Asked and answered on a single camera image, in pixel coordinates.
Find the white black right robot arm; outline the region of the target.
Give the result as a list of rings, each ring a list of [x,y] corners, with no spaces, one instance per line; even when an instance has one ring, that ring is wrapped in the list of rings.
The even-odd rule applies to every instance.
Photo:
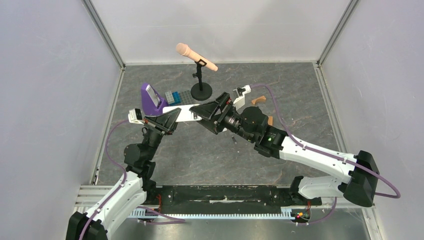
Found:
[[[252,143],[262,156],[300,163],[326,173],[322,177],[295,177],[288,191],[293,203],[343,197],[361,207],[373,205],[379,169],[371,153],[363,150],[358,154],[343,153],[305,142],[270,125],[268,116],[256,106],[238,113],[227,92],[189,110],[200,118],[199,124],[216,135],[229,130]]]

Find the white remote control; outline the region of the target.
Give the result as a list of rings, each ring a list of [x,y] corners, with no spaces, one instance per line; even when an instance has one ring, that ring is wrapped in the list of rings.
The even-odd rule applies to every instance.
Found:
[[[166,106],[162,109],[162,113],[168,113],[175,109],[180,109],[180,113],[177,117],[176,122],[193,122],[193,121],[200,121],[202,118],[195,113],[190,111],[191,107],[198,106],[198,104],[186,104],[186,105],[174,105],[174,106]]]

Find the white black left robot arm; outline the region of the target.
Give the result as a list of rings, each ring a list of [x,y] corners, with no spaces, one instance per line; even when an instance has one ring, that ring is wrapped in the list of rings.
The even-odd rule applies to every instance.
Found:
[[[67,240],[109,240],[133,210],[156,200],[153,157],[163,137],[177,128],[181,111],[177,107],[158,116],[143,115],[138,108],[129,111],[127,122],[143,125],[143,140],[124,149],[127,166],[119,166],[122,176],[110,191],[86,212],[70,217]]]

